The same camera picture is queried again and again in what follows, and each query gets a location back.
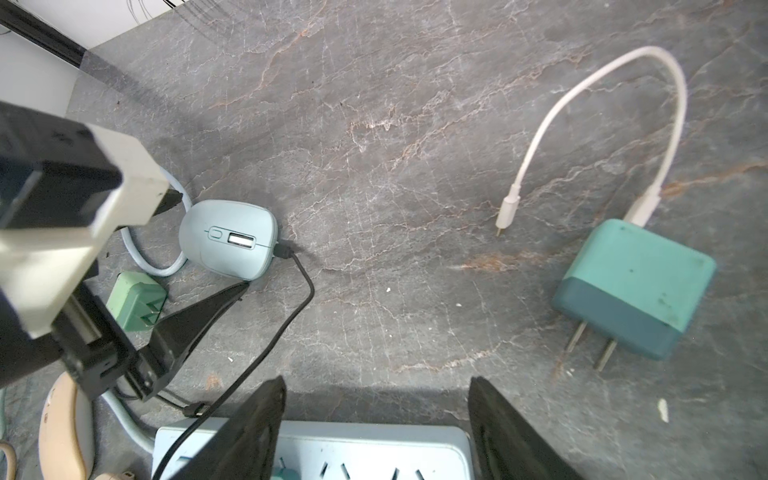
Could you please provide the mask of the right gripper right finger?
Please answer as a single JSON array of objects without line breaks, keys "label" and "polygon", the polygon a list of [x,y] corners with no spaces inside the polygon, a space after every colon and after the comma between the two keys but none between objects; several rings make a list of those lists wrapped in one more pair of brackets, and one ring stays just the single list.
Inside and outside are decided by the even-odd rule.
[{"label": "right gripper right finger", "polygon": [[580,479],[490,381],[471,379],[468,412],[485,479]]}]

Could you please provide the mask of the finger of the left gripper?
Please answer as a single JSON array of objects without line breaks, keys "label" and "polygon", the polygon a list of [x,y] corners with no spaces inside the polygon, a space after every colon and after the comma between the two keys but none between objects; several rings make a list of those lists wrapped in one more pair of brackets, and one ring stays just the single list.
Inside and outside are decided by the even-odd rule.
[{"label": "finger of the left gripper", "polygon": [[146,345],[146,397],[160,393],[176,376],[210,328],[248,290],[239,282],[160,321]]}]

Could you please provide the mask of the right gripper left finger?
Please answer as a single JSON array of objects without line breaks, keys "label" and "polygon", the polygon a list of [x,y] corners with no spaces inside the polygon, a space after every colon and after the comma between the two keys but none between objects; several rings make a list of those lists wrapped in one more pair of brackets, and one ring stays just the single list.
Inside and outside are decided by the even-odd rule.
[{"label": "right gripper left finger", "polygon": [[174,477],[269,479],[286,394],[281,376],[264,382]]}]

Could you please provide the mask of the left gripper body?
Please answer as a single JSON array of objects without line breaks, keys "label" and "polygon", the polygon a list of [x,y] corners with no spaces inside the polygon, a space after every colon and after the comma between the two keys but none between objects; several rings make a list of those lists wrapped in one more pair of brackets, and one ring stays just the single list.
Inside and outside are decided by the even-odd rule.
[{"label": "left gripper body", "polygon": [[156,396],[156,382],[138,371],[139,349],[116,323],[87,281],[96,277],[94,263],[55,317],[51,331],[33,339],[6,295],[1,296],[1,386],[11,384],[60,361],[87,398],[94,400],[127,384],[129,397]]}]

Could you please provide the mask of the light green charger cube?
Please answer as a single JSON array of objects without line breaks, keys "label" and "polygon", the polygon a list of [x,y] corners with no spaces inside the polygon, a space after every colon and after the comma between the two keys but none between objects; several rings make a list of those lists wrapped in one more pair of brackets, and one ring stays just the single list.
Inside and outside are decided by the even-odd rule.
[{"label": "light green charger cube", "polygon": [[167,300],[166,290],[144,272],[122,272],[106,307],[125,332],[151,330]]}]

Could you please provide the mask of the blue power strip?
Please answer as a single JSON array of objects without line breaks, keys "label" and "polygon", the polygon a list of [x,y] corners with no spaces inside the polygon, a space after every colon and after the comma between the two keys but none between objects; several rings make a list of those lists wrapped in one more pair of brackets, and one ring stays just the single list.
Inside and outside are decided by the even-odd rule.
[{"label": "blue power strip", "polygon": [[287,421],[273,479],[472,479],[468,435],[454,426]]}]

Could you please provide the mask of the peach mouse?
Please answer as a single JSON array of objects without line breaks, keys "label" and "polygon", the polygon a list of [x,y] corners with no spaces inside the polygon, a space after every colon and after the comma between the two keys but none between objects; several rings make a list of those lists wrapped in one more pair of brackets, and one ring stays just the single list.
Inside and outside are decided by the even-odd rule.
[{"label": "peach mouse", "polygon": [[89,479],[95,460],[91,400],[67,372],[51,387],[40,420],[39,463],[43,478]]}]

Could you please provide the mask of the teal charger cube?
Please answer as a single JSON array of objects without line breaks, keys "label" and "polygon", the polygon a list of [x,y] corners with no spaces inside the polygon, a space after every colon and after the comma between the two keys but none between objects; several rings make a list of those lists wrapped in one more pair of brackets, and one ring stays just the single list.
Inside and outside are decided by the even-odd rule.
[{"label": "teal charger cube", "polygon": [[654,360],[669,357],[686,332],[716,270],[715,260],[623,220],[592,231],[561,280],[553,307],[608,337],[595,369],[617,346]]}]

